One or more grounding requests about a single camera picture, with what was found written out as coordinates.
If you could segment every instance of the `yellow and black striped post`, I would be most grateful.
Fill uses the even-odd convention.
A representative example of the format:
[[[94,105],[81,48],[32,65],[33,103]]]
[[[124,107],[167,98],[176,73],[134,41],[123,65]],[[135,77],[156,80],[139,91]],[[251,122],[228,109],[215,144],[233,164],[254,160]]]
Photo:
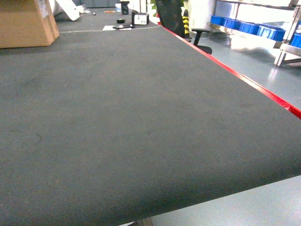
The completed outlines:
[[[184,23],[184,29],[185,29],[185,39],[191,39],[190,37],[190,31],[189,31],[189,14],[188,10],[186,9],[183,14],[183,23]]]

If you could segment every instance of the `blue storage bin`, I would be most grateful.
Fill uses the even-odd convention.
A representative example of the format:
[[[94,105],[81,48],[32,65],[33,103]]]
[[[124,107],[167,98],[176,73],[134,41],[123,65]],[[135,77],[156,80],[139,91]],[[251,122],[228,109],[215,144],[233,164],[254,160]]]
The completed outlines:
[[[217,25],[224,25],[225,18],[221,16],[211,16],[211,23]]]
[[[240,27],[240,21],[230,19],[230,18],[225,18],[224,27],[228,27],[228,28],[231,28],[231,29],[238,30],[239,27]]]
[[[295,34],[294,39],[291,43],[291,46],[301,48],[301,34]]]
[[[285,30],[279,27],[260,25],[257,35],[274,41],[282,41]]]
[[[241,22],[239,30],[241,32],[257,35],[258,30],[259,30],[259,25],[253,24],[253,23]]]

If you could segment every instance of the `small box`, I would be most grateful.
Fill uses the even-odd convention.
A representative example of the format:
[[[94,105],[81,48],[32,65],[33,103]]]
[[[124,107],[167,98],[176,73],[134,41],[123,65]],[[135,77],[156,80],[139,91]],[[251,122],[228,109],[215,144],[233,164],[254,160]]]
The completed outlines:
[[[132,10],[132,25],[147,25],[150,22],[150,15],[148,13],[138,13]]]
[[[228,28],[231,28],[231,29],[234,29],[234,30],[238,30],[239,27],[240,27],[240,21],[230,19],[230,18],[225,18],[224,27],[228,27]]]
[[[291,46],[301,48],[301,34],[295,34]]]
[[[259,25],[253,24],[253,23],[241,22],[239,30],[241,32],[245,32],[245,33],[248,33],[248,34],[257,35],[258,30],[259,30]]]
[[[270,25],[260,25],[257,35],[274,41],[282,41],[285,30],[280,27]]]
[[[225,18],[221,16],[211,16],[211,21],[212,24],[217,24],[217,25],[224,25]]]

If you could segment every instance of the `red table edge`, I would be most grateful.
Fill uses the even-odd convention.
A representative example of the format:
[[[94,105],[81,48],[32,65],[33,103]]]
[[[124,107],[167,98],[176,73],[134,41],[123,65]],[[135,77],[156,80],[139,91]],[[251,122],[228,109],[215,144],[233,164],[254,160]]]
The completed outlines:
[[[297,107],[293,106],[289,102],[287,102],[284,99],[280,98],[279,96],[277,96],[273,92],[269,91],[267,88],[261,86],[257,82],[253,81],[252,79],[248,78],[247,76],[234,71],[232,68],[228,67],[227,65],[225,65],[224,63],[222,63],[221,61],[219,61],[218,59],[216,59],[212,55],[205,53],[204,51],[200,50],[198,47],[194,46],[193,44],[191,44],[190,42],[188,42],[185,39],[181,38],[180,36],[178,36],[177,34],[173,33],[172,31],[170,31],[170,30],[168,30],[168,31],[172,35],[174,35],[175,37],[177,37],[178,39],[180,39],[183,42],[185,42],[187,45],[189,45],[192,48],[194,48],[200,54],[206,56],[207,58],[209,58],[210,60],[212,60],[213,62],[215,62],[216,64],[218,64],[219,66],[221,66],[222,68],[224,68],[225,70],[227,70],[228,72],[230,72],[231,74],[235,75],[236,77],[238,77],[239,79],[241,79],[242,81],[244,81],[245,83],[247,83],[248,85],[252,86],[253,88],[255,88],[256,90],[258,90],[262,94],[266,95],[267,97],[269,97],[270,99],[272,99],[273,101],[275,101],[276,103],[278,103],[280,106],[284,107],[286,110],[288,110],[289,112],[291,112],[292,114],[294,114],[295,116],[297,116],[299,119],[301,119],[301,110],[298,109]]]

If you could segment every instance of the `cardboard box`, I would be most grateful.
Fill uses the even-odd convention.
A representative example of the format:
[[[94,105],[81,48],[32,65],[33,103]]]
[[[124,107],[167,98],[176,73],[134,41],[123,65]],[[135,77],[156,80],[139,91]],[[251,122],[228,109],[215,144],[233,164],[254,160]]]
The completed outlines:
[[[0,0],[0,48],[49,46],[59,36],[48,0]]]

